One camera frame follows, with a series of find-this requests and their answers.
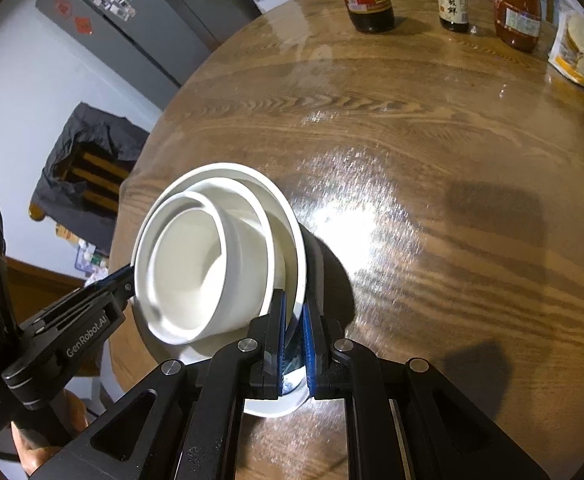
refrigerator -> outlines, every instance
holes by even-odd
[[[161,109],[260,15],[252,0],[37,0],[36,7]]]

round table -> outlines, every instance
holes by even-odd
[[[553,479],[584,460],[584,90],[436,0],[354,31],[342,0],[294,0],[223,44],[163,113],[130,178],[112,268],[178,176],[252,166],[338,258],[326,309],[381,357],[429,359]],[[156,363],[131,313],[111,338],[128,390]],[[244,417],[238,478],[347,478],[342,401]]]

